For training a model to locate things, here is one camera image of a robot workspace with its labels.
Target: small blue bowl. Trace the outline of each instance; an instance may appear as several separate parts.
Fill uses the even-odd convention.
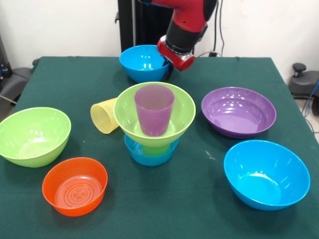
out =
[[[159,156],[145,156],[141,144],[135,142],[125,134],[125,145],[129,149],[132,158],[135,162],[144,166],[159,166],[166,163],[174,154],[174,151],[178,144],[178,139],[170,144],[169,151]]]
[[[120,56],[126,73],[137,83],[161,81],[169,68],[169,64],[163,66],[164,61],[156,45],[134,46]]]
[[[238,198],[258,210],[286,208],[304,198],[310,188],[310,175],[301,159],[268,141],[233,146],[225,156],[224,170]]]

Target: plastic bowl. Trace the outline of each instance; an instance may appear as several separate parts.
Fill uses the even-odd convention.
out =
[[[276,120],[273,104],[257,92],[238,87],[208,93],[201,104],[211,125],[231,138],[250,138],[268,130]]]
[[[141,130],[134,102],[135,92],[146,85],[159,84],[170,88],[175,101],[166,133],[161,136],[148,136]],[[183,89],[163,82],[141,83],[127,88],[119,96],[114,106],[115,120],[132,140],[143,146],[148,156],[168,152],[169,145],[180,138],[195,118],[196,107],[191,96]]]
[[[0,155],[25,167],[42,167],[64,149],[71,131],[69,117],[54,108],[19,111],[0,123]]]
[[[130,154],[135,162],[144,166],[159,166],[166,163],[173,156],[175,149],[178,145],[178,139],[169,146],[169,151],[158,156],[146,156],[143,154],[143,148],[139,143],[136,143],[125,134],[125,145],[129,149]]]
[[[108,175],[92,158],[71,158],[53,167],[45,176],[42,193],[59,213],[77,217],[93,211],[101,203]]]
[[[304,198],[310,188],[310,175],[301,159],[268,141],[233,146],[225,156],[224,170],[238,198],[258,210],[286,208]]]
[[[169,69],[169,64],[163,66],[164,61],[156,45],[134,46],[120,56],[126,73],[137,83],[161,81]]]

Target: green tablecloth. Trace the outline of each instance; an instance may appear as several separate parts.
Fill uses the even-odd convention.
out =
[[[24,168],[0,160],[1,238],[52,239],[309,239],[319,238],[319,147],[272,60],[203,58],[169,81],[193,97],[196,118],[180,139],[173,158],[159,167],[135,163],[124,133],[97,131],[90,106],[116,97],[131,86],[118,58],[44,57],[39,61],[15,111],[46,106],[64,111],[72,131],[62,154],[43,168]],[[223,159],[237,140],[216,133],[200,103],[216,88],[238,86],[272,101],[277,121],[259,139],[282,144],[307,165],[308,195],[277,212],[261,212],[239,201],[223,172]],[[109,183],[92,213],[69,218],[43,198],[45,174],[58,162],[76,156],[99,160]]]

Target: lime green bowl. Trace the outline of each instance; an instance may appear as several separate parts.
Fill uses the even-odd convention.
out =
[[[51,163],[64,149],[71,131],[69,117],[53,108],[29,108],[0,123],[0,155],[20,166]]]
[[[168,129],[161,136],[148,136],[141,130],[134,95],[136,91],[147,85],[162,85],[170,88],[175,101]],[[140,143],[146,155],[160,155],[168,151],[170,143],[182,136],[195,118],[196,107],[192,97],[183,89],[163,82],[146,82],[131,86],[124,90],[114,105],[114,115],[121,129],[135,142]]]

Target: purple bowl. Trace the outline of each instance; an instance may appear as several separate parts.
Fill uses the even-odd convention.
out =
[[[273,104],[245,88],[214,90],[205,96],[201,109],[214,129],[230,138],[254,137],[268,130],[276,120]]]

